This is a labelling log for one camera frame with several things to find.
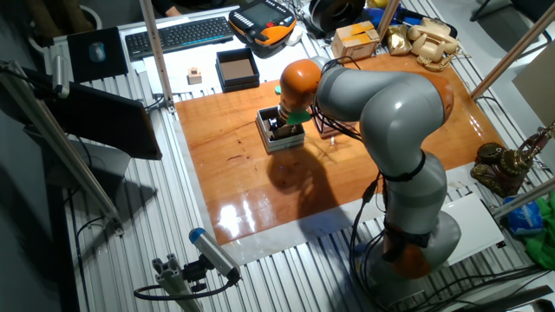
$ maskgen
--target wooden table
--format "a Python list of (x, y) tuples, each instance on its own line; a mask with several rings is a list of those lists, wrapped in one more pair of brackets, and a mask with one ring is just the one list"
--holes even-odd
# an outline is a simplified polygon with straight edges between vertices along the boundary
[[(412, 55), (379, 55), (358, 64), (427, 73)], [(448, 170), (472, 162), (483, 143), (501, 140), (457, 74), (449, 67), (437, 75), (454, 88), (454, 111), (422, 148)], [(360, 142), (344, 135), (322, 140), (312, 121), (304, 123), (304, 146), (267, 154), (255, 116), (278, 104), (278, 83), (176, 104), (220, 244), (357, 200), (377, 174)]]

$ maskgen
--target black box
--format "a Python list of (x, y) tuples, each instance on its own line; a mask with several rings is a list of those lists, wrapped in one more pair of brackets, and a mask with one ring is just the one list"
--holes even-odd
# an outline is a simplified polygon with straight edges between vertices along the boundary
[(255, 88), (260, 85), (260, 73), (251, 48), (216, 53), (216, 70), (224, 92)]

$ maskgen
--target keyboard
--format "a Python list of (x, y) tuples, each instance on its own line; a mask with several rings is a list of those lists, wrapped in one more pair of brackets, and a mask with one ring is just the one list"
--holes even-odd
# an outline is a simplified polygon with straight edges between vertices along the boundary
[[(232, 29), (225, 17), (183, 23), (158, 29), (158, 32), (165, 53), (233, 40)], [(125, 36), (125, 42), (131, 61), (153, 55), (146, 31)]]

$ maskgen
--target metal rod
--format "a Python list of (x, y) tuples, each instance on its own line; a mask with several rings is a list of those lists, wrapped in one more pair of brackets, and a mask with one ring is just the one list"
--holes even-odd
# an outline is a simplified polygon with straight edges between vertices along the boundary
[[(7, 68), (19, 75), (26, 76), (16, 62), (10, 63)], [(95, 205), (102, 213), (118, 223), (121, 222), (120, 213), (114, 203), (104, 192), (93, 173), (88, 169), (79, 153), (71, 146), (65, 133), (43, 101), (38, 100), (28, 82), (13, 75), (0, 73), (0, 83), (16, 100), (19, 107), (33, 122), (33, 125), (49, 143), (54, 152), (60, 157), (63, 164), (77, 179), (81, 188), (93, 199)]]
[(514, 60), (516, 60), (526, 48), (541, 34), (555, 19), (555, 3), (544, 13), (544, 15), (528, 30), (528, 32), (515, 44), (515, 46), (503, 57), (495, 68), (484, 78), (484, 80), (470, 94), (473, 100), (479, 98), (490, 86), (506, 71)]
[(389, 0), (388, 6), (385, 7), (383, 11), (382, 20), (378, 25), (378, 35), (380, 35), (380, 41), (383, 41), (383, 37), (385, 33), (388, 31), (388, 27), (391, 24), (391, 20), (393, 20), (393, 16), (399, 7), (399, 2), (401, 0)]
[(173, 113), (175, 112), (175, 106), (173, 105), (172, 87), (170, 86), (170, 80), (167, 77), (166, 63), (164, 62), (164, 52), (162, 50), (158, 28), (156, 27), (156, 18), (154, 17), (153, 4), (150, 0), (139, 1), (140, 9), (142, 10), (142, 15), (145, 18), (145, 24), (147, 26), (150, 46), (153, 48), (154, 60), (156, 61), (158, 76), (160, 78), (162, 90), (164, 92), (164, 100), (166, 100), (167, 109), (170, 111), (170, 113)]
[(540, 196), (546, 195), (552, 190), (555, 190), (555, 178), (548, 179), (546, 182), (534, 187), (529, 192), (518, 196), (512, 202), (506, 203), (497, 208), (493, 213), (493, 217), (499, 219), (520, 206), (526, 205)]

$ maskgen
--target cardboard box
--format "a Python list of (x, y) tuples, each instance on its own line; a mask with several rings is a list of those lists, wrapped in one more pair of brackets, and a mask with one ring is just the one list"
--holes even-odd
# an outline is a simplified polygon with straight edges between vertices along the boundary
[(356, 23), (336, 29), (336, 35), (331, 43), (331, 51), (335, 58), (350, 56), (356, 61), (370, 57), (379, 41), (380, 36), (371, 22)]
[(216, 69), (224, 93), (260, 85), (260, 73), (251, 48), (216, 53)]

